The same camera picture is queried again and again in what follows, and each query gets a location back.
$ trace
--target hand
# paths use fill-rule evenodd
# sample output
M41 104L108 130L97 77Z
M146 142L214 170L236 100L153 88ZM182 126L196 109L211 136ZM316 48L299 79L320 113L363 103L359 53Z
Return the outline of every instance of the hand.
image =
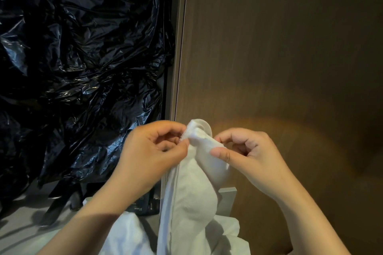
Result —
M148 192L171 167L188 153L189 140L180 142L186 126L157 121L138 126L127 136L111 177L125 188L135 188L137 198Z
M210 154L226 161L275 200L287 199L300 185L286 165L274 142L265 132L231 128L219 133L221 143L233 142L233 150L216 147Z

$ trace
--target crumpled plastic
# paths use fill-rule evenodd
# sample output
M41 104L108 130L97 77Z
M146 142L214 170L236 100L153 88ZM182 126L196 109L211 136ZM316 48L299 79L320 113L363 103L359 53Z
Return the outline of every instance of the crumpled plastic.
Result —
M0 199L107 180L173 56L167 0L0 0Z

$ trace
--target person's left hand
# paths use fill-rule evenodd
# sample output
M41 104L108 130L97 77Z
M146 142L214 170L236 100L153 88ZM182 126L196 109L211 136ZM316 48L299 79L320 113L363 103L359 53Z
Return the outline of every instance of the person's left hand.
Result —
M180 142L185 129L184 124L172 121L136 127L125 140L111 179L135 188L137 197L148 192L166 171L186 157L189 140Z

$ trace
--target brown wooden door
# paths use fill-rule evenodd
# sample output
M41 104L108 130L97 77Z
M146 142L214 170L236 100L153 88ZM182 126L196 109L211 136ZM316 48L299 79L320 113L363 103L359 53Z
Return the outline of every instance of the brown wooden door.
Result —
M383 249L383 0L186 0L176 120L267 132L354 254ZM291 249L233 172L252 254Z

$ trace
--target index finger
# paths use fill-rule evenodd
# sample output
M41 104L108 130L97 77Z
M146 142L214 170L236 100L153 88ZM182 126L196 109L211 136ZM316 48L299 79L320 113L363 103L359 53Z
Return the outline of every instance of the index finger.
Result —
M214 139L220 143L233 142L235 144L244 144L253 149L258 145L261 135L245 128L230 128L217 134Z
M161 120L143 125L141 129L152 141L155 141L158 137L168 133L180 137L186 130L186 125L175 121Z

